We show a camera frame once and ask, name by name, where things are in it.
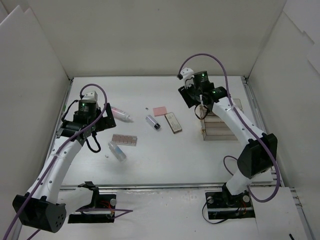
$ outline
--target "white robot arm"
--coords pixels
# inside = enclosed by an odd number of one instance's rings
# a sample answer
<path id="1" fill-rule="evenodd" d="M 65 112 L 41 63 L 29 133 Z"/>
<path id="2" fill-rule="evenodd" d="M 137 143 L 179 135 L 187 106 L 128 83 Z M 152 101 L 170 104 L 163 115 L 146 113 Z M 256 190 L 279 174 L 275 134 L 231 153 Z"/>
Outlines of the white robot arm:
<path id="1" fill-rule="evenodd" d="M 184 86 L 178 91 L 188 107 L 202 105 L 207 112 L 212 111 L 226 123 L 244 148 L 237 161 L 238 170 L 222 187 L 222 191 L 226 192 L 229 199 L 234 198 L 246 191 L 256 175 L 265 172 L 273 165 L 268 154 L 243 122 L 250 126 L 253 133 L 267 145 L 274 157 L 277 153 L 277 138 L 273 134 L 267 135 L 256 127 L 234 104 L 232 98 L 230 98 L 233 102 L 231 105 L 226 89 L 221 86 L 215 87 L 214 83 L 209 82 L 206 71 L 194 73 L 192 69 L 184 68 L 178 77 L 184 82 Z"/>
<path id="2" fill-rule="evenodd" d="M 116 126 L 109 103 L 105 103 L 103 108 L 107 117 L 102 117 L 95 91 L 86 93 L 81 100 L 73 103 L 76 102 L 78 111 L 74 113 L 73 121 L 64 119 L 69 108 L 62 117 L 54 146 L 38 178 L 24 196 L 17 195 L 13 200 L 12 205 L 17 215 L 20 213 L 19 219 L 23 225 L 56 233 L 62 227 L 66 216 L 83 206 L 94 207 L 99 198 L 99 189 L 92 182 L 81 184 L 76 190 L 65 194 L 63 199 L 59 198 L 63 179 L 84 143 L 88 144 L 87 138 L 92 135 L 95 139 L 97 132 Z"/>

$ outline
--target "black mounting plate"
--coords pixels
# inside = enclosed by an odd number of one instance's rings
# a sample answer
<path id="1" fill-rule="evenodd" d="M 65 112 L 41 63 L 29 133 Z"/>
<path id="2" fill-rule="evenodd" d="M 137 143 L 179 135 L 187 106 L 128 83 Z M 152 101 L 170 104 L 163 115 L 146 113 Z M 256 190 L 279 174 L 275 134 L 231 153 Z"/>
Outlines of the black mounting plate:
<path id="1" fill-rule="evenodd" d="M 102 201 L 109 202 L 111 199 L 116 199 L 115 194 L 100 194 L 99 199 L 97 201 L 97 205 L 95 208 L 103 209 L 107 208 L 105 205 L 102 204 Z M 114 219 L 112 216 L 107 214 L 97 213 L 94 214 L 93 212 L 90 214 L 85 213 L 77 213 L 77 214 L 70 214 L 68 219 L 68 224 L 98 224 L 98 223 L 114 223 Z"/>
<path id="2" fill-rule="evenodd" d="M 246 200 L 249 197 L 249 202 L 236 201 L 233 205 L 228 205 L 223 198 L 223 192 L 206 192 L 205 199 L 212 197 L 213 200 L 212 203 L 207 202 L 208 218 L 210 220 L 254 218 L 256 215 L 249 193 L 246 192 L 241 197 L 243 198 L 244 196 Z"/>

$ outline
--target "pink sticky note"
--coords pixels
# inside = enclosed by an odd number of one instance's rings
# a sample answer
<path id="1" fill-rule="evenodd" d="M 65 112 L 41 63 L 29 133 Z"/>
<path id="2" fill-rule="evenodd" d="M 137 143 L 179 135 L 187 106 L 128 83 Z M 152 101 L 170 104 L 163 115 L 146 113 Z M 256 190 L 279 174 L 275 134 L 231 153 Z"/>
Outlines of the pink sticky note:
<path id="1" fill-rule="evenodd" d="M 166 115 L 167 113 L 168 112 L 165 106 L 156 107 L 153 109 L 153 114 L 155 117 L 163 116 L 163 115 Z"/>

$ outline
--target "cable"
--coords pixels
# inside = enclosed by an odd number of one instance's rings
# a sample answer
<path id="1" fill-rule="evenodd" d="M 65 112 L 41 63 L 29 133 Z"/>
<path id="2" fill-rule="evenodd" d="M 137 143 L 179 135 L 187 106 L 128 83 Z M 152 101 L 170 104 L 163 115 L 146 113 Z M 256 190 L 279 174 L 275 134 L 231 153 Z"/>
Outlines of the cable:
<path id="1" fill-rule="evenodd" d="M 197 115 L 197 113 L 196 113 L 196 109 L 197 109 L 197 107 L 198 107 L 199 105 L 200 105 L 200 104 L 198 104 L 198 105 L 196 105 L 196 106 L 194 107 L 194 114 L 195 114 L 195 116 L 196 116 L 199 120 L 203 120 L 203 119 L 205 119 L 205 118 L 208 116 L 208 114 L 210 113 L 210 110 L 209 110 L 206 106 L 203 106 L 203 107 L 206 109 L 206 112 L 205 112 L 205 114 L 204 114 L 203 117 L 199 117 L 199 116 Z"/>
<path id="2" fill-rule="evenodd" d="M 210 223 L 210 224 L 221 224 L 221 223 L 223 223 L 223 222 L 225 222 L 225 221 L 228 220 L 228 219 L 222 219 L 222 220 L 217 221 L 217 222 L 211 222 L 211 221 L 207 220 L 207 219 L 205 218 L 205 215 L 204 215 L 204 209 L 205 209 L 206 205 L 207 205 L 207 201 L 205 201 L 205 204 L 203 205 L 201 212 L 202 212 L 202 217 L 203 217 L 203 219 L 204 219 L 207 223 Z"/>
<path id="3" fill-rule="evenodd" d="M 30 237 L 28 237 L 26 240 L 30 240 L 32 239 L 38 232 L 40 232 L 41 229 L 36 230 L 34 233 L 32 233 L 32 235 Z"/>
<path id="4" fill-rule="evenodd" d="M 86 145 L 88 146 L 88 148 L 90 149 L 90 151 L 96 154 L 96 153 L 99 153 L 99 152 L 101 151 L 101 146 L 100 146 L 100 144 L 99 144 L 96 136 L 95 136 L 95 135 L 92 135 L 92 137 L 93 137 L 93 139 L 94 139 L 94 141 L 95 141 L 95 143 L 96 143 L 96 145 L 97 145 L 97 147 L 98 147 L 98 150 L 94 150 L 94 149 L 90 146 L 90 143 L 89 143 L 89 140 L 88 140 L 88 139 L 86 139 L 85 142 L 86 142 Z"/>
<path id="5" fill-rule="evenodd" d="M 118 216 L 111 217 L 110 219 L 117 219 L 123 215 L 133 212 L 133 210 L 130 210 L 130 209 L 119 209 L 119 208 L 84 208 L 84 209 L 78 209 L 76 212 L 83 213 L 83 212 L 98 212 L 98 211 L 124 212 Z"/>
<path id="6" fill-rule="evenodd" d="M 38 187 L 40 186 L 40 184 L 42 183 L 42 181 L 44 180 L 44 178 L 46 177 L 46 175 L 48 174 L 49 170 L 52 168 L 52 166 L 55 164 L 58 155 L 62 152 L 63 148 L 73 139 L 77 138 L 80 134 L 82 134 L 83 132 L 87 131 L 88 129 L 90 129 L 93 125 L 95 125 L 99 119 L 103 116 L 104 112 L 106 111 L 107 108 L 107 103 L 108 103 L 108 99 L 107 99 L 107 94 L 104 91 L 104 89 L 102 87 L 100 87 L 99 85 L 95 84 L 95 83 L 90 83 L 85 85 L 81 91 L 80 91 L 80 97 L 82 97 L 82 92 L 84 91 L 84 89 L 86 89 L 89 86 L 94 86 L 97 87 L 98 89 L 100 89 L 103 93 L 104 96 L 104 106 L 103 109 L 100 113 L 100 115 L 92 122 L 90 123 L 88 126 L 86 126 L 85 128 L 83 128 L 82 130 L 76 132 L 73 136 L 69 137 L 56 151 L 56 155 L 52 158 L 51 162 L 49 163 L 48 167 L 45 169 L 45 171 L 43 172 L 42 176 L 40 177 L 39 181 L 37 181 L 37 184 L 35 185 L 34 189 L 29 193 L 28 197 L 26 198 L 26 200 L 24 201 L 24 203 L 21 205 L 20 209 L 18 210 L 18 212 L 16 213 L 16 215 L 14 216 L 12 222 L 10 223 L 8 229 L 6 230 L 3 240 L 7 240 L 8 236 L 12 230 L 12 228 L 14 227 L 17 219 L 19 218 L 20 214 L 22 213 L 22 211 L 25 209 L 26 205 L 28 204 L 28 202 L 30 201 L 31 197 L 34 195 L 34 193 L 36 192 L 36 190 L 38 189 Z"/>
<path id="7" fill-rule="evenodd" d="M 68 114 L 71 106 L 72 106 L 74 103 L 77 103 L 77 102 L 79 102 L 79 100 L 74 100 L 74 101 L 68 106 L 68 108 L 66 109 L 65 113 L 63 114 L 63 116 L 62 116 L 62 118 L 61 118 L 61 121 L 62 121 L 62 122 L 65 120 L 65 118 L 66 118 L 66 116 L 67 116 L 67 114 Z"/>
<path id="8" fill-rule="evenodd" d="M 100 204 L 105 206 L 105 207 L 107 207 L 108 209 L 112 208 L 111 205 L 110 205 L 110 202 L 108 202 L 108 201 L 101 201 Z"/>
<path id="9" fill-rule="evenodd" d="M 247 213 L 247 205 L 244 201 L 242 201 L 242 204 L 244 206 L 244 211 L 243 211 L 243 215 L 245 215 Z"/>
<path id="10" fill-rule="evenodd" d="M 234 174 L 229 170 L 229 168 L 226 165 L 226 158 L 231 158 L 231 159 L 234 159 L 236 161 L 238 161 L 238 159 L 236 159 L 234 156 L 230 156 L 230 155 L 227 155 L 227 156 L 225 156 L 223 158 L 223 165 L 224 165 L 225 169 L 228 171 L 228 173 L 230 173 L 233 176 Z"/>
<path id="11" fill-rule="evenodd" d="M 232 99 L 231 99 L 231 95 L 230 95 L 230 91 L 229 91 L 229 83 L 228 83 L 228 76 L 227 76 L 227 72 L 226 72 L 226 69 L 225 67 L 223 66 L 223 64 L 221 63 L 221 61 L 219 61 L 218 58 L 216 58 L 215 56 L 211 55 L 211 54 L 208 54 L 208 53 L 197 53 L 197 54 L 194 54 L 190 57 L 188 57 L 184 62 L 183 64 L 181 65 L 180 69 L 179 69 L 179 72 L 178 74 L 180 74 L 182 68 L 184 67 L 184 65 L 192 58 L 194 57 L 197 57 L 197 56 L 207 56 L 207 57 L 210 57 L 212 59 L 214 59 L 219 65 L 220 67 L 222 68 L 222 71 L 223 71 L 223 75 L 224 75 L 224 79 L 225 79 L 225 88 L 226 88 L 226 93 L 227 93 L 227 98 L 229 99 L 229 103 L 230 103 L 230 106 L 232 107 L 234 104 L 232 102 Z M 264 150 L 266 151 L 266 153 L 268 154 L 268 156 L 270 157 L 271 161 L 272 161 L 272 164 L 275 168 L 275 174 L 276 174 L 276 185 L 275 185 L 275 189 L 273 191 L 273 193 L 267 197 L 266 199 L 258 199 L 254 194 L 253 192 L 251 191 L 250 187 L 247 186 L 247 189 L 249 191 L 249 193 L 251 194 L 252 198 L 254 200 L 256 200 L 257 202 L 259 203 L 266 203 L 268 201 L 270 201 L 271 199 L 273 199 L 276 194 L 278 193 L 279 191 L 279 188 L 280 188 L 280 170 L 279 170 L 279 167 L 278 167 L 278 164 L 276 162 L 276 159 L 274 158 L 274 156 L 272 155 L 271 151 L 269 150 L 269 148 L 266 146 L 266 144 L 260 139 L 260 137 L 255 134 L 255 132 L 246 124 L 246 122 L 242 119 L 240 113 L 238 112 L 237 108 L 234 107 L 233 108 L 235 114 L 237 115 L 237 117 L 239 118 L 240 122 L 244 125 L 244 127 L 256 138 L 256 140 L 259 142 L 259 144 L 264 148 Z"/>

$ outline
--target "small bottle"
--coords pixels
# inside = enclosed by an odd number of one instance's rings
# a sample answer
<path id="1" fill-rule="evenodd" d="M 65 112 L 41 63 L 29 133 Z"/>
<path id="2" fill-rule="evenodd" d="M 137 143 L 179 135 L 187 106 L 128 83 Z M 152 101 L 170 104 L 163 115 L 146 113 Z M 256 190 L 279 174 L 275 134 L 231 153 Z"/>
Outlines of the small bottle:
<path id="1" fill-rule="evenodd" d="M 124 122 L 133 122 L 134 120 L 132 117 L 125 111 L 122 111 L 114 106 L 111 106 L 111 111 L 113 114 L 113 117 L 119 120 L 122 120 Z"/>
<path id="2" fill-rule="evenodd" d="M 120 162 L 127 159 L 127 156 L 125 155 L 125 153 L 120 149 L 120 147 L 114 141 L 108 142 L 108 146 L 111 152 L 115 155 L 115 157 Z"/>
<path id="3" fill-rule="evenodd" d="M 145 120 L 147 121 L 148 124 L 150 124 L 151 127 L 153 127 L 156 130 L 160 129 L 160 124 L 151 116 L 148 115 L 145 117 Z"/>

